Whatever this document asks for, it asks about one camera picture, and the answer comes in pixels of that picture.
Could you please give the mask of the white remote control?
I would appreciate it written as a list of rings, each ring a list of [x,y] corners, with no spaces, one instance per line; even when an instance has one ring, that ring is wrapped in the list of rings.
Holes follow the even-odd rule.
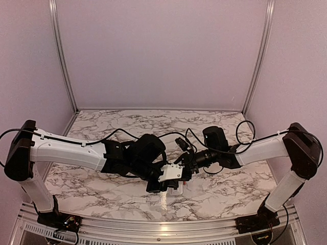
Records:
[[[183,195],[183,184],[184,182],[178,182],[177,188],[168,188],[168,196],[170,197],[176,197]]]

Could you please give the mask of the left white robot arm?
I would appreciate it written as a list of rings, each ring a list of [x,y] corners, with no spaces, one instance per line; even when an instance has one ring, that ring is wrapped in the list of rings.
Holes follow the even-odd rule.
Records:
[[[148,192],[176,188],[182,177],[182,166],[167,161],[165,144],[153,134],[125,142],[108,136],[97,141],[77,140],[38,129],[33,120],[27,120],[20,129],[5,131],[11,132],[17,134],[11,142],[4,172],[21,185],[38,214],[44,215],[53,227],[61,227],[65,219],[39,175],[37,162],[81,166],[120,176],[132,174],[148,182]]]

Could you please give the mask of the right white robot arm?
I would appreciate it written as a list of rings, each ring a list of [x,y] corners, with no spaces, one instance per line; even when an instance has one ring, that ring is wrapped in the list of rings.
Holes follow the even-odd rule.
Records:
[[[202,167],[218,163],[222,168],[237,169],[262,160],[288,157],[291,168],[263,201],[253,224],[265,228],[288,199],[297,195],[305,182],[317,173],[323,160],[323,148],[317,137],[301,124],[249,143],[229,145],[222,128],[207,127],[202,131],[205,147],[200,152],[183,153],[176,163],[183,166],[182,180],[188,181]]]

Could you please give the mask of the front aluminium rail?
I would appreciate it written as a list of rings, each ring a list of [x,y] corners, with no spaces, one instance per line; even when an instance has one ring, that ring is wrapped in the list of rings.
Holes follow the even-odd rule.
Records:
[[[9,244],[253,244],[267,230],[241,234],[236,218],[192,221],[123,220],[81,216],[79,233],[57,232],[37,222],[33,205],[22,204]]]

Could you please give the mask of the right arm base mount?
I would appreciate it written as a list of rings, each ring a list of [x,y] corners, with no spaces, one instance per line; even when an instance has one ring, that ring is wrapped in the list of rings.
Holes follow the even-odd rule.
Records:
[[[241,216],[235,219],[240,234],[269,229],[280,225],[277,212],[272,212],[262,204],[254,215]]]

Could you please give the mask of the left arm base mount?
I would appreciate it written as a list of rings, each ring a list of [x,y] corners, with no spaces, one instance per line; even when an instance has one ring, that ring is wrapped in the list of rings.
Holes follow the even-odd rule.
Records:
[[[60,212],[57,198],[54,195],[53,204],[54,207],[50,212],[40,212],[36,209],[36,205],[34,205],[38,214],[37,222],[42,225],[56,228],[57,231],[78,233],[82,218],[78,215]]]

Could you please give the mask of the right aluminium frame post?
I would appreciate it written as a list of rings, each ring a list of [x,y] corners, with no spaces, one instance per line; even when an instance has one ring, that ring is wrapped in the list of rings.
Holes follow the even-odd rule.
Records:
[[[254,70],[251,76],[250,85],[246,94],[246,99],[243,105],[242,114],[244,116],[247,115],[251,102],[254,97],[255,89],[259,81],[260,72],[263,66],[263,62],[265,59],[265,54],[267,51],[269,38],[271,34],[271,27],[273,22],[273,14],[274,14],[274,8],[275,8],[275,1],[274,0],[268,0],[267,1],[267,7],[266,7],[266,13],[265,13],[265,19],[264,19],[264,25],[263,25],[263,31],[262,36],[260,40],[259,45],[259,51],[256,58]]]

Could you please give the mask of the aluminium frame post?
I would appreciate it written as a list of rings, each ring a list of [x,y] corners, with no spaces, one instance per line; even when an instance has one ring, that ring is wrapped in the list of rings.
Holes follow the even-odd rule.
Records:
[[[265,59],[265,54],[267,51],[269,38],[271,34],[271,27],[273,22],[273,14],[274,14],[274,8],[275,8],[275,1],[274,0],[268,0],[267,1],[267,7],[266,7],[266,13],[265,13],[265,19],[264,19],[264,25],[263,25],[263,31],[262,36],[260,40],[259,45],[259,51],[256,58],[254,70],[251,76],[250,85],[246,94],[246,99],[243,105],[242,114],[244,116],[247,115],[251,102],[254,97],[255,89],[259,81],[260,72],[263,66],[263,62]]]
[[[68,95],[68,100],[70,102],[72,111],[77,114],[79,112],[77,107],[77,102],[74,96],[73,87],[71,84],[71,80],[69,77],[69,72],[65,60],[65,54],[64,54],[64,48],[60,33],[60,24],[59,24],[59,18],[58,18],[58,10],[57,10],[57,1],[56,0],[49,0],[49,9],[50,9],[50,16],[53,26],[53,32],[54,32],[54,39],[59,59],[59,64],[61,68],[61,72],[63,75],[64,85],[66,88],[66,92]]]

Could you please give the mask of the left aluminium frame post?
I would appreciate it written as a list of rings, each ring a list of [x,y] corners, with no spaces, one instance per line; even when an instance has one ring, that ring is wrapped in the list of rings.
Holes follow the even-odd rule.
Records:
[[[64,48],[60,33],[60,24],[59,24],[59,18],[58,18],[58,10],[57,10],[57,1],[56,0],[49,0],[49,9],[50,9],[50,16],[53,26],[53,32],[54,32],[54,39],[59,59],[59,64],[61,68],[61,72],[63,75],[64,85],[66,88],[66,92],[68,95],[68,100],[70,102],[72,111],[77,114],[79,112],[77,107],[77,102],[74,96],[73,87],[71,84],[71,80],[69,77],[69,72],[65,60],[65,54],[64,54]]]

